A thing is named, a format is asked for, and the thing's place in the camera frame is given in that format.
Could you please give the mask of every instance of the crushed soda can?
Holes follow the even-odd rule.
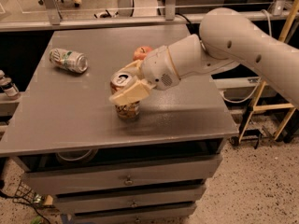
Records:
[[[59,68],[83,73],[88,68],[88,61],[83,53],[67,49],[52,49],[49,55],[50,62]]]

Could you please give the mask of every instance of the aluminum can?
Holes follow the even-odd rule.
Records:
[[[9,76],[0,70],[0,88],[12,100],[20,98],[21,94]]]
[[[54,65],[76,73],[83,73],[88,68],[88,61],[84,54],[73,50],[52,49],[49,59]]]
[[[132,75],[127,72],[117,72],[111,77],[110,88],[111,93],[123,89],[132,79]],[[128,105],[115,105],[116,112],[121,119],[136,119],[139,115],[139,102],[130,103]]]

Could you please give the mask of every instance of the soda can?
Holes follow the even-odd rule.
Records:
[[[76,73],[83,73],[88,68],[88,61],[84,54],[73,50],[52,49],[49,59],[54,65]]]
[[[111,77],[110,88],[111,93],[123,89],[132,79],[132,75],[127,72],[117,72]],[[128,105],[115,105],[116,112],[121,119],[136,119],[139,115],[139,102],[130,103]]]

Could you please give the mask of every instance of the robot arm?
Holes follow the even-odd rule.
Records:
[[[189,76],[212,75],[240,63],[262,77],[290,103],[299,107],[299,50],[279,42],[241,14],[217,8],[200,26],[200,41],[190,35],[148,54],[135,66],[132,79],[110,97],[115,105],[140,101],[151,89],[167,90]]]

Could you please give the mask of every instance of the white cable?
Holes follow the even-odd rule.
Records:
[[[270,14],[267,10],[263,9],[261,12],[267,17],[268,20],[268,26],[269,26],[269,35],[272,36],[272,26],[271,26],[271,19]]]
[[[252,90],[252,92],[251,92],[246,98],[244,98],[243,100],[240,100],[240,101],[232,101],[232,100],[229,100],[229,99],[225,98],[225,96],[224,96],[224,92],[221,92],[221,96],[222,96],[222,98],[223,98],[224,101],[229,102],[229,103],[232,103],[232,104],[240,104],[240,103],[243,103],[243,102],[247,101],[247,100],[252,96],[252,94],[256,91],[256,89],[258,88],[258,86],[259,86],[259,84],[260,84],[260,81],[261,81],[261,79],[259,78],[259,80],[258,80],[256,86],[254,87],[254,89]]]

